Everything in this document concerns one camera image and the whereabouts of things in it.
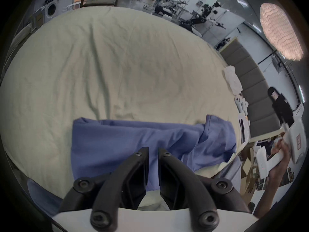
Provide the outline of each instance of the upholstered headboard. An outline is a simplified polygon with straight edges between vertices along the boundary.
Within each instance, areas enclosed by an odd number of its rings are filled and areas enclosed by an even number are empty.
[[[220,52],[228,65],[235,67],[243,87],[242,94],[248,106],[251,137],[279,130],[280,121],[272,108],[272,101],[268,97],[268,84],[246,49],[234,39]]]

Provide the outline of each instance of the bolt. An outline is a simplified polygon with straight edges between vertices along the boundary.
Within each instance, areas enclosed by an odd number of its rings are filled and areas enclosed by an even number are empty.
[[[200,216],[199,222],[200,225],[203,227],[217,226],[219,222],[219,217],[216,213],[208,211]]]
[[[110,221],[103,211],[95,211],[91,216],[91,224],[96,227],[105,228],[110,225]]]
[[[87,188],[89,186],[89,182],[87,180],[82,180],[80,183],[79,183],[79,186],[81,188]]]
[[[227,187],[227,184],[224,181],[219,181],[217,183],[217,187],[220,189],[225,189]]]

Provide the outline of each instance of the bed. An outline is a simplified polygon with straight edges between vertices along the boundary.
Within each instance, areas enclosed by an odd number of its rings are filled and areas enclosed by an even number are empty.
[[[4,149],[26,176],[60,198],[74,181],[72,123],[80,117],[196,124],[213,114],[232,123],[239,152],[226,66],[205,41],[162,18],[121,7],[69,11],[35,32],[4,76]],[[198,174],[211,177],[226,165]]]

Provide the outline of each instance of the folded clothes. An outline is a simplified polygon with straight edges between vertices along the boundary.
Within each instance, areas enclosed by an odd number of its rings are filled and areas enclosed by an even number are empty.
[[[197,125],[79,118],[72,131],[74,179],[113,172],[142,147],[149,147],[146,190],[152,191],[159,189],[158,148],[196,171],[228,162],[236,152],[236,136],[230,122],[214,115]]]

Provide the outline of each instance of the person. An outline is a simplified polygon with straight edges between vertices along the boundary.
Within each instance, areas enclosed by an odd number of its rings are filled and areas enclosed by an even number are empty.
[[[270,210],[273,198],[275,197],[276,191],[280,186],[280,182],[290,162],[290,148],[282,139],[271,149],[271,154],[274,155],[278,153],[280,149],[283,151],[284,157],[277,166],[269,171],[268,185],[253,213],[257,218],[263,217]]]

